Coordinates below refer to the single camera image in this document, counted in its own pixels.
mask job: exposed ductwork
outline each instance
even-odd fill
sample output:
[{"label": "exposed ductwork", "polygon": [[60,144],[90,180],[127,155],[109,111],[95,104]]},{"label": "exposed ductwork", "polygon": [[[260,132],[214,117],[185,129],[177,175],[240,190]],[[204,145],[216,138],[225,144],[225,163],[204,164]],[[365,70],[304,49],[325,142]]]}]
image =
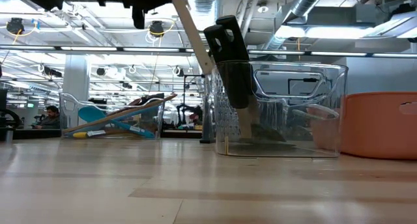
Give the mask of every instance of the exposed ductwork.
[{"label": "exposed ductwork", "polygon": [[214,25],[220,15],[220,0],[188,0],[188,4],[191,8],[191,17],[200,31]]},{"label": "exposed ductwork", "polygon": [[[293,0],[291,6],[285,5],[278,10],[277,18],[280,25],[293,20],[299,20],[299,23],[307,21],[307,14],[320,0]],[[274,34],[272,38],[263,46],[263,49],[279,49],[287,38],[279,37]]]}]

